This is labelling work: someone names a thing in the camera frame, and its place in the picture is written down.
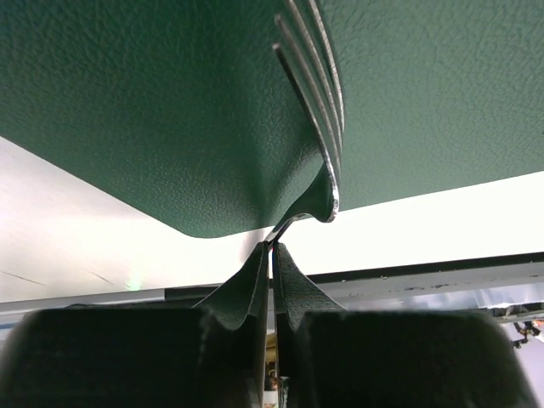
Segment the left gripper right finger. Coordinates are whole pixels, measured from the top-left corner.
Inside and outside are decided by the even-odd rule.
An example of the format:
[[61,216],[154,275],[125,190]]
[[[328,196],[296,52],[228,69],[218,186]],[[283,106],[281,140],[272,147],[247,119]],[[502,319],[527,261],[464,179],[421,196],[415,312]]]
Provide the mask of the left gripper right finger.
[[272,252],[282,407],[535,407],[506,333],[482,312],[348,311]]

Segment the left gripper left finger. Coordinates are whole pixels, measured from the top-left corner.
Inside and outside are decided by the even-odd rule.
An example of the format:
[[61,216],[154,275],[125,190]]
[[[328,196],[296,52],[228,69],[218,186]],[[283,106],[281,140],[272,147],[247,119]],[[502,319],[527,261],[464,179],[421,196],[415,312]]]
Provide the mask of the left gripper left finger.
[[1,354],[4,407],[260,407],[269,248],[192,307],[30,312]]

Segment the silver fork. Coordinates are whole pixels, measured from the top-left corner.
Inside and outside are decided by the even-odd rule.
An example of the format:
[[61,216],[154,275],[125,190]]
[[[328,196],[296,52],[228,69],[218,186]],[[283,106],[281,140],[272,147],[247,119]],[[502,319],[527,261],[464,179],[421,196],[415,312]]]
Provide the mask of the silver fork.
[[269,232],[269,244],[305,216],[332,222],[340,207],[345,105],[336,52],[318,2],[286,1],[285,5],[286,11],[275,16],[281,42],[273,50],[310,121],[323,164]]

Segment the green placemat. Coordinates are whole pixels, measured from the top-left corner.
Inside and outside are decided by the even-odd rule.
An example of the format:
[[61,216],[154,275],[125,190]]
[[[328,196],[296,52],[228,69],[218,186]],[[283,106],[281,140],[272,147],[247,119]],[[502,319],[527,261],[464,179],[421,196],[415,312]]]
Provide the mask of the green placemat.
[[[540,1],[323,1],[342,210],[543,168]],[[320,164],[282,1],[4,1],[1,134],[186,235],[275,224]]]

